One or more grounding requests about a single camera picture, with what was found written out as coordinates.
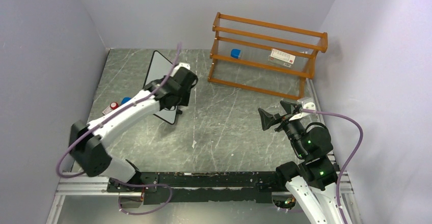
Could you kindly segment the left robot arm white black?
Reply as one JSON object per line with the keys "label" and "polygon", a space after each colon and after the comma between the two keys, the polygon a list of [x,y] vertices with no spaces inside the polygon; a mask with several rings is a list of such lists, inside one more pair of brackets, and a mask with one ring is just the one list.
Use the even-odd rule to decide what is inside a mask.
{"label": "left robot arm white black", "polygon": [[170,75],[156,79],[128,102],[109,114],[87,124],[82,121],[71,127],[69,154],[89,177],[106,176],[120,181],[128,191],[137,190],[141,171],[130,161],[110,155],[106,148],[120,134],[139,120],[164,109],[188,106],[191,89],[198,77],[188,67],[180,64]]}

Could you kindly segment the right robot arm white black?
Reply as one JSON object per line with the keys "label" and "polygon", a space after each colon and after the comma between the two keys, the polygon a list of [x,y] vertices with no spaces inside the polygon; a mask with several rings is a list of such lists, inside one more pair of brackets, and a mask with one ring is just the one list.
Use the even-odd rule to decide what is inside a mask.
{"label": "right robot arm white black", "polygon": [[275,185],[288,190],[311,223],[352,223],[342,204],[338,174],[328,158],[333,150],[328,128],[321,122],[304,127],[301,119],[316,113],[308,98],[297,103],[281,101],[284,115],[270,114],[259,108],[264,131],[275,126],[284,131],[301,163],[287,162],[276,168]]}

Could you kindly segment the small whiteboard black frame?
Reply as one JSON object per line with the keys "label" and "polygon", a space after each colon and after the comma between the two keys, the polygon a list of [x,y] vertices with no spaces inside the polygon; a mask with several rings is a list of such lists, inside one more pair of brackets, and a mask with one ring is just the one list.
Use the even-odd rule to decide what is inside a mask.
{"label": "small whiteboard black frame", "polygon": [[[163,77],[168,74],[168,71],[171,69],[171,67],[172,62],[169,61],[159,51],[155,50],[152,54],[143,86],[156,79],[163,79]],[[154,113],[153,115],[170,125],[174,125],[178,116],[177,110],[178,107],[173,107],[171,109],[163,109],[161,111],[158,111],[157,113]]]}

